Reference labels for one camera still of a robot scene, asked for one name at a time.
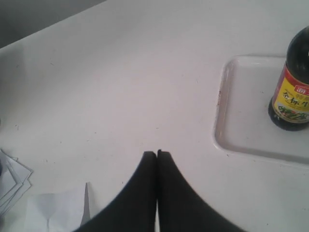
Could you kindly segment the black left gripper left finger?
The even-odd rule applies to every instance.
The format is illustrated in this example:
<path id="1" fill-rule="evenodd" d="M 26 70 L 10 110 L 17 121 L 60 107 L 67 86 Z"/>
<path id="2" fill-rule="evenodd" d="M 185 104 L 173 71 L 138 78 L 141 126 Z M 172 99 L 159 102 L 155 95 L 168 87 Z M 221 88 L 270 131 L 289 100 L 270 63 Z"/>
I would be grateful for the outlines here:
<path id="1" fill-rule="evenodd" d="M 78 231 L 154 232 L 156 165 L 156 154 L 152 151 L 144 152 L 134 174 L 121 192 Z"/>

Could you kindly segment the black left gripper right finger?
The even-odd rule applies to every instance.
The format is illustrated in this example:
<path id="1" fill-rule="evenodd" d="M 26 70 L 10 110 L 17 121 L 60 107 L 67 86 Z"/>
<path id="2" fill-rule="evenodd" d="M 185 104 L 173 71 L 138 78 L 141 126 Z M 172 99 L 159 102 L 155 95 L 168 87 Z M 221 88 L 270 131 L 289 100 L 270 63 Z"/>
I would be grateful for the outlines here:
<path id="1" fill-rule="evenodd" d="M 162 232 L 233 231 L 233 224 L 213 210 L 191 188 L 169 152 L 158 150 L 157 175 Z"/>

